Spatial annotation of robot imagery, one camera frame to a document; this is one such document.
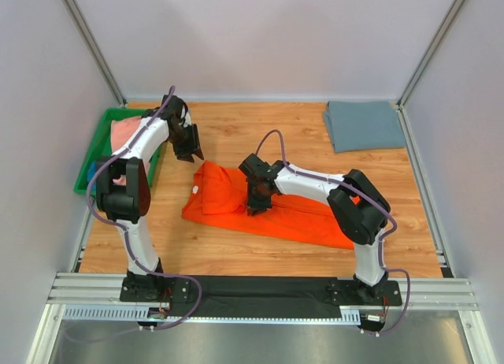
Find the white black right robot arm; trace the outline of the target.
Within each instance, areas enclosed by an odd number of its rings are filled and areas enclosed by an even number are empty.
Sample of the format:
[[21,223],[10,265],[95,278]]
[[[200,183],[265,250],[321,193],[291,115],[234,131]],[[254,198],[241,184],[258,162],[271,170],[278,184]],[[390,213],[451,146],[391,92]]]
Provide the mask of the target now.
[[388,278],[383,241],[391,208],[363,172],[323,174],[281,161],[243,163],[239,170],[246,176],[250,215],[271,209],[274,195],[296,195],[328,205],[343,235],[354,245],[358,292],[369,298],[378,296]]

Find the orange t shirt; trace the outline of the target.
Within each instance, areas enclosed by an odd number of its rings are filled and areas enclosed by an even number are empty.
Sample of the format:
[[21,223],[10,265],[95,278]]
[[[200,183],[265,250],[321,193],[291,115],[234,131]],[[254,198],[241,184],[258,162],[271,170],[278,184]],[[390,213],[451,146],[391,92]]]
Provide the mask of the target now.
[[272,209],[250,216],[246,177],[238,170],[204,162],[194,175],[182,218],[203,225],[339,249],[352,249],[330,207],[296,195],[274,195]]

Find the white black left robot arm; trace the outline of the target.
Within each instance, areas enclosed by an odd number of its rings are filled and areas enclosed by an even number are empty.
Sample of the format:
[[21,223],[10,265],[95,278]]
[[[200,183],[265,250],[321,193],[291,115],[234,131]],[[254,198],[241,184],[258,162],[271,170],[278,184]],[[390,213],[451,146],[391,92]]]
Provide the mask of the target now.
[[127,252],[122,301],[153,302],[169,293],[146,219],[151,202],[146,164],[164,142],[172,144],[180,161],[204,158],[198,128],[186,102],[146,110],[134,135],[113,155],[101,157],[91,178],[96,185],[97,207],[106,215],[102,221],[117,228]]

